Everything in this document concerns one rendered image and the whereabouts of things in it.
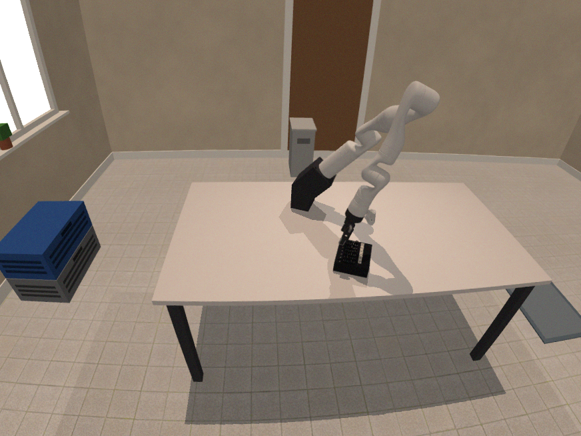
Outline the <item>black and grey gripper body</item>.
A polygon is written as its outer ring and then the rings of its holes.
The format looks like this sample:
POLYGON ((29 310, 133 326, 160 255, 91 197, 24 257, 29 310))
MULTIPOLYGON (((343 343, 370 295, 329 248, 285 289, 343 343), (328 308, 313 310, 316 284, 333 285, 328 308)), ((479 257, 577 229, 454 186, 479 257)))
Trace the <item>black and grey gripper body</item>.
POLYGON ((352 228, 354 226, 355 223, 360 223, 364 217, 357 217, 354 216, 347 208, 346 212, 345 212, 345 216, 348 219, 348 223, 347 223, 347 227, 349 227, 350 225, 352 225, 352 228))

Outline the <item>black lighting desk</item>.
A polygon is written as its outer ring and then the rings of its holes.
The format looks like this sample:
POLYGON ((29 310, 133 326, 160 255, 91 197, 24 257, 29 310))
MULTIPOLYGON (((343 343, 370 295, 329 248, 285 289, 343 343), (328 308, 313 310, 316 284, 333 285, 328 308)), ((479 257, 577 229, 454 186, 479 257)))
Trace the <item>black lighting desk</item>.
POLYGON ((372 245, 348 240, 338 245, 333 271, 367 278, 372 245))

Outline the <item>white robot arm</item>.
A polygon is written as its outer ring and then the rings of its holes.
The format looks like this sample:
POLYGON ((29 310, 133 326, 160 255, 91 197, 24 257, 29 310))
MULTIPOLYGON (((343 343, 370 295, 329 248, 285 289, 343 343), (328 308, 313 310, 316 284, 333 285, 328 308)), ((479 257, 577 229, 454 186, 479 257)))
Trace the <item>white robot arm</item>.
POLYGON ((370 204, 390 181, 390 174, 377 164, 393 165, 404 147, 405 125, 432 113, 439 102, 440 96, 435 90, 413 81, 406 88, 399 105, 388 107, 356 130, 355 136, 364 146, 347 141, 319 164, 321 173, 330 179, 378 144, 382 139, 378 131, 388 133, 376 156, 362 170, 362 178, 374 187, 361 185, 358 188, 348 206, 354 216, 365 216, 369 225, 374 224, 376 210, 369 209, 370 204))

